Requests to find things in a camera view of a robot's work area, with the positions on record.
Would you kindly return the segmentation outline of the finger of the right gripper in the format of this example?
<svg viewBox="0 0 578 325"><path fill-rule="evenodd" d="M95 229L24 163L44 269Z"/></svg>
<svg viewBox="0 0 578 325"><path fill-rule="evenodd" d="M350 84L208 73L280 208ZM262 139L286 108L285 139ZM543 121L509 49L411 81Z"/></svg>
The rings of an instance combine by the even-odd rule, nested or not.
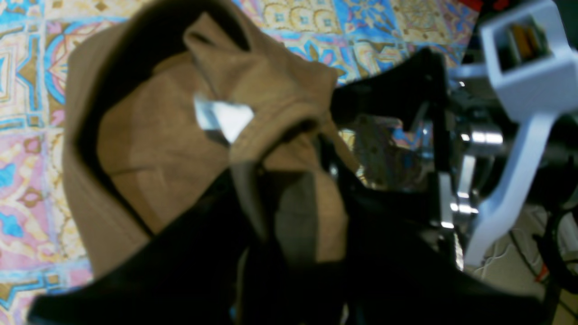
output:
<svg viewBox="0 0 578 325"><path fill-rule="evenodd" d="M385 72L334 90L332 119L345 125L361 114L394 117L409 131L424 117L444 124L449 103L444 56L421 49Z"/></svg>

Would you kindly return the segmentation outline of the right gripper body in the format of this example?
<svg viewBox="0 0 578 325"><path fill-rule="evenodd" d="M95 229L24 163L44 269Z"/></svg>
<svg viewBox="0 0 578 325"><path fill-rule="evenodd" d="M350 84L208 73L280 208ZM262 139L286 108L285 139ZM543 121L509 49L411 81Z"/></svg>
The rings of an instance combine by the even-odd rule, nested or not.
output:
<svg viewBox="0 0 578 325"><path fill-rule="evenodd" d="M576 12L575 0L524 1L481 25L482 62L447 70L433 187L458 269L479 266L526 203L577 205Z"/></svg>

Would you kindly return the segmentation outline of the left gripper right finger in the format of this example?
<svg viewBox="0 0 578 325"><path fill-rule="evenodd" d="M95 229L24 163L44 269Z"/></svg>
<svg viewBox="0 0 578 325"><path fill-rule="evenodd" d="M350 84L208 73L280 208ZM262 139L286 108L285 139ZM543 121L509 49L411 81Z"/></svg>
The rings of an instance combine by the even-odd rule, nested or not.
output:
<svg viewBox="0 0 578 325"><path fill-rule="evenodd" d="M504 293L460 271L420 236L427 193L367 188L326 136L316 140L349 216L345 298L350 325L545 325L542 303Z"/></svg>

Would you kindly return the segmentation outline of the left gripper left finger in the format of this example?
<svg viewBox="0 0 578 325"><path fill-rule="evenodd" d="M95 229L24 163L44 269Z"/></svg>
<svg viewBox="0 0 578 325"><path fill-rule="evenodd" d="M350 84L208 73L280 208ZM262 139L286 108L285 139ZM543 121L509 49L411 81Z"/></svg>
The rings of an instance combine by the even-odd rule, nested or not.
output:
<svg viewBox="0 0 578 325"><path fill-rule="evenodd" d="M31 325L270 325L259 249L225 171L128 261L71 293L37 298Z"/></svg>

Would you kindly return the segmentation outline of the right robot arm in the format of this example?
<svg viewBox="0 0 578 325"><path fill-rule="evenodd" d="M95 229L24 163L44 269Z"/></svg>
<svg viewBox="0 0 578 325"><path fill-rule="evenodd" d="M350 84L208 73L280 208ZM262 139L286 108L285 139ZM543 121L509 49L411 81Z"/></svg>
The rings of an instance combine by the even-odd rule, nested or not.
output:
<svg viewBox="0 0 578 325"><path fill-rule="evenodd" d="M435 171L427 193L352 192L364 210L465 231L464 261L514 226L524 204L553 214L539 251L570 292L577 276L558 253L559 220L577 208L577 2L525 0L479 27L482 62L446 68L421 50L402 64L339 87L332 108L378 116L394 91L416 90L396 113L432 123Z"/></svg>

